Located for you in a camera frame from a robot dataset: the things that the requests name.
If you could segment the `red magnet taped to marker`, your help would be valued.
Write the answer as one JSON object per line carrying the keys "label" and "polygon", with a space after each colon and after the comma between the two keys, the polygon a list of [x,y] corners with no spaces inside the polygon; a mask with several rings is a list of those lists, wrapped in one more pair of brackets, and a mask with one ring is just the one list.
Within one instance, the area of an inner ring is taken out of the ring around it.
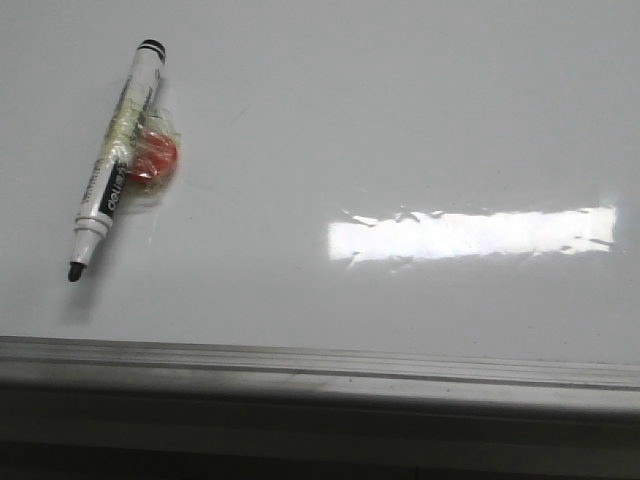
{"label": "red magnet taped to marker", "polygon": [[133,205],[158,203],[168,191],[180,165],[181,133],[173,114],[156,109],[147,117],[128,171],[125,200]]}

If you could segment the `white black whiteboard marker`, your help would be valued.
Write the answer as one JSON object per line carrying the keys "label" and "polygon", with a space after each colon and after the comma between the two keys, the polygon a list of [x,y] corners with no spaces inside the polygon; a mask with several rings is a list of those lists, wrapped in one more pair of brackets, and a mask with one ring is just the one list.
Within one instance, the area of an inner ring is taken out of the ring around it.
{"label": "white black whiteboard marker", "polygon": [[112,228],[165,62],[165,47],[155,39],[145,39],[136,48],[74,221],[70,282],[81,278]]}

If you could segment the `white whiteboard with aluminium frame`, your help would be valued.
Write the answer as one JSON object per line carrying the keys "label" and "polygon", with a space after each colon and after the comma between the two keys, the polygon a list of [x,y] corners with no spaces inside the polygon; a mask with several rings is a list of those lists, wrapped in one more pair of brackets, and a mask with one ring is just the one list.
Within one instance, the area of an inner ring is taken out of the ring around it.
{"label": "white whiteboard with aluminium frame", "polygon": [[[145,39],[180,165],[70,282]],[[1,385],[110,424],[637,442],[638,3],[3,2]]]}

